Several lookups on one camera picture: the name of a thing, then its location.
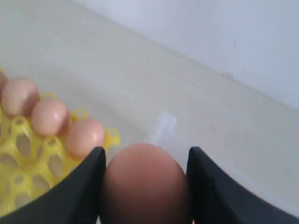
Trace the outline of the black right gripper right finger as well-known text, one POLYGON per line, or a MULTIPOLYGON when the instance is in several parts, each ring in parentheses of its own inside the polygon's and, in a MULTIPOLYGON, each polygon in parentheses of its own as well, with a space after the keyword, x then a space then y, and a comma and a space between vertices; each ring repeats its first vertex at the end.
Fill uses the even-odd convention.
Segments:
POLYGON ((297 224, 299 219, 254 195, 200 147, 189 150, 192 217, 197 224, 297 224))

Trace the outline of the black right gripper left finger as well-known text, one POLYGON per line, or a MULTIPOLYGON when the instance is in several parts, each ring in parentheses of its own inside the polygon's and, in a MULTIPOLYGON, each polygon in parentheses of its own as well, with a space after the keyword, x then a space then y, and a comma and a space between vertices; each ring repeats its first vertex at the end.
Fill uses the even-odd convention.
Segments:
POLYGON ((94 224, 99 216, 100 186, 106 169, 102 147, 43 196, 2 217, 2 224, 94 224))

